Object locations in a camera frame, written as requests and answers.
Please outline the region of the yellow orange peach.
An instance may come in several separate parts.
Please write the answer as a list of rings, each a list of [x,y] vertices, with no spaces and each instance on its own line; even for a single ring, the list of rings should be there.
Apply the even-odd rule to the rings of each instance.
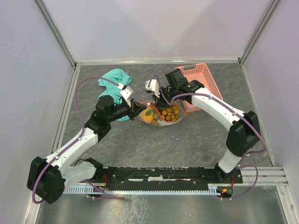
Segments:
[[[155,109],[148,106],[144,111],[139,114],[140,119],[147,124],[154,124],[157,121]]]

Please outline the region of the clear zip top bag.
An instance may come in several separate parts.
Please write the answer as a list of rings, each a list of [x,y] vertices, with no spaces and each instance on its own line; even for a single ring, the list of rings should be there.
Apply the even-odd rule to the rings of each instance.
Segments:
[[[154,100],[143,101],[142,104],[147,108],[138,115],[139,119],[157,127],[176,124],[187,115],[184,108],[176,102],[171,106],[156,105]]]

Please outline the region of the brown longan bunch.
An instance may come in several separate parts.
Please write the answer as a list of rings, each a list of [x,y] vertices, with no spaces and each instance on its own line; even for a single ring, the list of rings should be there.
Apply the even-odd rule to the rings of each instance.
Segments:
[[[157,121],[153,125],[155,126],[169,126],[176,124],[180,121],[180,116],[178,114],[179,110],[173,107],[158,109],[154,105],[151,105],[155,109]]]

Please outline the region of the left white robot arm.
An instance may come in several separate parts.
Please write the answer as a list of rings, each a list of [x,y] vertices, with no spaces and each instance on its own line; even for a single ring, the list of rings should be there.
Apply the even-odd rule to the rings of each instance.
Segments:
[[[111,130],[111,122],[128,116],[130,120],[146,109],[146,105],[134,99],[114,103],[111,96],[99,98],[95,111],[81,131],[56,152],[46,158],[36,157],[30,165],[27,187],[36,196],[49,204],[54,203],[65,189],[85,180],[99,182],[103,178],[103,165],[92,158],[77,166],[72,163],[90,147],[96,145]]]

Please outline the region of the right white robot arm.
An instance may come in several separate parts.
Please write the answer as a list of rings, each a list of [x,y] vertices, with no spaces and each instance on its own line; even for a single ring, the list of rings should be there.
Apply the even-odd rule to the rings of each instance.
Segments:
[[[183,100],[207,112],[227,130],[227,150],[215,165],[214,176],[219,182],[231,178],[244,155],[261,140],[258,116],[253,112],[243,112],[230,106],[197,80],[188,81],[180,69],[165,75],[168,86],[162,87],[157,76],[145,83],[148,93],[153,93],[157,105],[172,105],[175,100]]]

